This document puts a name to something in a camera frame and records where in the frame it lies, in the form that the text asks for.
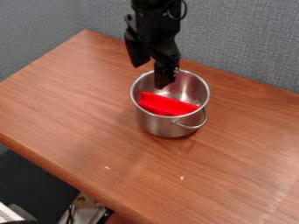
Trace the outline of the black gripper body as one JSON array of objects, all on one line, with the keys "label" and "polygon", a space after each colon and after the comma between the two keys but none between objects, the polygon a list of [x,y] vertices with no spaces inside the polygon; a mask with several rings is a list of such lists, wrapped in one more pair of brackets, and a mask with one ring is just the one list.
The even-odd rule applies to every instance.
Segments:
[{"label": "black gripper body", "polygon": [[131,0],[134,12],[126,15],[127,28],[135,34],[150,59],[181,56],[175,36],[187,16],[186,0]]}]

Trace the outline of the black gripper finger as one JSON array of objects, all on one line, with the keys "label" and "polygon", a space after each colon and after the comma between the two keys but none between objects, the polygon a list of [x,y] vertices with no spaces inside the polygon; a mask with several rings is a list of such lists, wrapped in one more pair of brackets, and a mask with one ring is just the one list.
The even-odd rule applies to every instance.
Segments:
[{"label": "black gripper finger", "polygon": [[146,49],[142,43],[137,39],[137,35],[133,33],[130,29],[126,30],[125,38],[126,38],[126,49],[129,52],[131,63],[134,67],[141,67],[150,61],[150,56],[146,53]]},{"label": "black gripper finger", "polygon": [[154,63],[154,85],[163,89],[175,82],[177,74],[181,71],[181,56],[173,54],[170,57],[161,58]]}]

